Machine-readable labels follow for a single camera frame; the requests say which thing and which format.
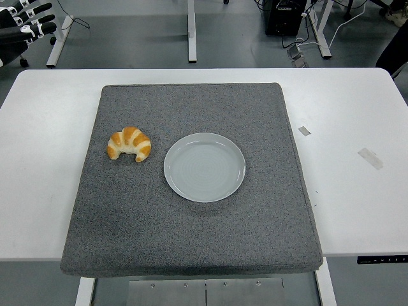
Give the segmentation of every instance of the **plate rim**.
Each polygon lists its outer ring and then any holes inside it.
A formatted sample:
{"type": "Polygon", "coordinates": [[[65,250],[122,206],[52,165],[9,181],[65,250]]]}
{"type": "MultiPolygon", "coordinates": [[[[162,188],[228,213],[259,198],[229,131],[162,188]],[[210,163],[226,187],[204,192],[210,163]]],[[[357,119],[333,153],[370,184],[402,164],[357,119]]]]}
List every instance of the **plate rim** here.
{"type": "Polygon", "coordinates": [[[238,190],[238,188],[241,186],[241,184],[242,184],[242,182],[244,181],[244,178],[245,178],[246,162],[245,162],[245,157],[244,157],[244,155],[242,154],[242,151],[240,150],[240,148],[239,148],[233,141],[231,141],[229,138],[226,138],[225,136],[220,135],[220,134],[208,133],[208,132],[201,132],[201,133],[189,134],[189,135],[187,135],[187,136],[185,136],[185,137],[180,138],[179,140],[177,140],[177,141],[170,147],[170,149],[168,149],[168,151],[167,151],[167,153],[166,153],[166,156],[164,157],[163,171],[164,171],[164,177],[165,177],[165,179],[166,179],[166,181],[167,181],[167,184],[168,184],[168,185],[170,186],[170,188],[171,188],[175,193],[177,193],[179,196],[181,196],[181,197],[183,197],[183,198],[185,198],[185,199],[187,199],[187,200],[189,200],[189,201],[196,202],[196,203],[213,203],[213,202],[221,201],[221,200],[223,200],[223,199],[225,199],[225,198],[231,196],[235,191],[238,190]],[[171,183],[170,183],[169,171],[166,170],[166,168],[167,168],[166,165],[168,164],[169,154],[170,154],[173,150],[175,150],[174,148],[177,146],[177,144],[180,143],[182,140],[185,140],[186,138],[192,138],[192,137],[198,136],[198,135],[214,135],[215,137],[221,137],[221,138],[223,138],[224,140],[226,140],[227,142],[229,142],[230,144],[232,144],[232,146],[237,150],[237,152],[240,153],[240,154],[239,154],[239,157],[241,157],[241,158],[242,158],[242,161],[244,162],[244,167],[243,167],[243,171],[242,171],[242,178],[240,178],[239,184],[237,184],[237,188],[235,188],[231,193],[229,193],[229,195],[224,196],[224,197],[222,197],[222,198],[219,198],[219,199],[217,199],[217,200],[212,200],[212,201],[198,201],[198,200],[193,200],[193,198],[190,197],[190,196],[188,196],[188,194],[184,194],[184,193],[182,193],[181,191],[179,191],[179,189],[176,187],[175,184],[171,184],[171,183]]]}

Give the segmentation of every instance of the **white plate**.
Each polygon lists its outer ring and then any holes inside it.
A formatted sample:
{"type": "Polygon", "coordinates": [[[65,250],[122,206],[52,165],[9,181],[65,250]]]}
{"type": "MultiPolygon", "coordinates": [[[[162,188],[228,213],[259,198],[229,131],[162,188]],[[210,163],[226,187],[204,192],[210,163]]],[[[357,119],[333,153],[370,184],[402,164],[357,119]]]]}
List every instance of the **white plate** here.
{"type": "Polygon", "coordinates": [[[191,134],[167,152],[164,175],[170,187],[183,198],[214,202],[240,187],[245,176],[245,159],[241,150],[221,135],[191,134]]]}

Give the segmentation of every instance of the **bread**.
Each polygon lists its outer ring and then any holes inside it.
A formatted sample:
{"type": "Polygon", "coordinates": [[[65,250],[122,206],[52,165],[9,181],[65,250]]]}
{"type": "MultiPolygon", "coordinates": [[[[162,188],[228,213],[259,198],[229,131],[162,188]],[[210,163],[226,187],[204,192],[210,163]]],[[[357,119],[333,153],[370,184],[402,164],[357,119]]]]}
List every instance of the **bread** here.
{"type": "Polygon", "coordinates": [[[149,137],[136,127],[127,126],[110,137],[106,151],[110,159],[117,159],[120,153],[136,154],[136,161],[139,163],[149,156],[151,148],[149,137]]]}

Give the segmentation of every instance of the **desk leg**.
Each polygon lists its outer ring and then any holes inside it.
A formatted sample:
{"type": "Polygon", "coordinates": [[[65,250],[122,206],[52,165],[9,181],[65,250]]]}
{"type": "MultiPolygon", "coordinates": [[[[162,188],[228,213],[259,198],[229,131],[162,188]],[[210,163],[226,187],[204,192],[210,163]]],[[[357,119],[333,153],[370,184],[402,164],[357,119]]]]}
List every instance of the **desk leg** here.
{"type": "Polygon", "coordinates": [[[317,286],[319,288],[320,302],[322,306],[337,306],[334,296],[332,280],[326,258],[318,271],[315,271],[317,286]]]}
{"type": "Polygon", "coordinates": [[[187,0],[187,23],[189,35],[189,62],[197,62],[196,44],[196,14],[194,12],[194,0],[187,0]]]}
{"type": "Polygon", "coordinates": [[[326,38],[323,34],[324,27],[326,26],[327,19],[329,17],[330,11],[332,10],[333,1],[324,0],[323,7],[319,18],[317,18],[316,12],[312,7],[309,11],[309,19],[312,24],[314,36],[319,44],[320,53],[323,59],[329,59],[332,57],[330,49],[327,45],[326,38]]]}
{"type": "Polygon", "coordinates": [[[95,279],[81,277],[75,306],[90,306],[94,294],[95,279]]]}
{"type": "Polygon", "coordinates": [[[52,48],[50,57],[48,58],[47,62],[48,68],[55,68],[57,66],[57,62],[61,54],[62,48],[64,47],[66,37],[68,36],[69,30],[71,29],[69,25],[72,23],[73,18],[74,18],[73,16],[65,17],[62,27],[59,25],[59,22],[55,21],[55,23],[57,24],[57,30],[55,31],[54,34],[55,37],[57,38],[57,41],[55,42],[55,45],[52,48]]]}

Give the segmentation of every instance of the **tape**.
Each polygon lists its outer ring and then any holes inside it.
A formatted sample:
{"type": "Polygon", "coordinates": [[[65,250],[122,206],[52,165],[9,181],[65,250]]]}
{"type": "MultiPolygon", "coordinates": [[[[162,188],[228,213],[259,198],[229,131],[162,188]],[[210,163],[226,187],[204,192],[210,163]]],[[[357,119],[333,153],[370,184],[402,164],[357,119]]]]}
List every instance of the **tape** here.
{"type": "Polygon", "coordinates": [[[383,162],[367,148],[358,151],[358,154],[368,161],[375,169],[380,170],[383,167],[383,162]]]}
{"type": "Polygon", "coordinates": [[[310,135],[310,132],[309,132],[309,131],[307,130],[307,128],[304,127],[304,126],[299,127],[299,131],[300,131],[303,135],[305,135],[305,136],[310,135]]]}

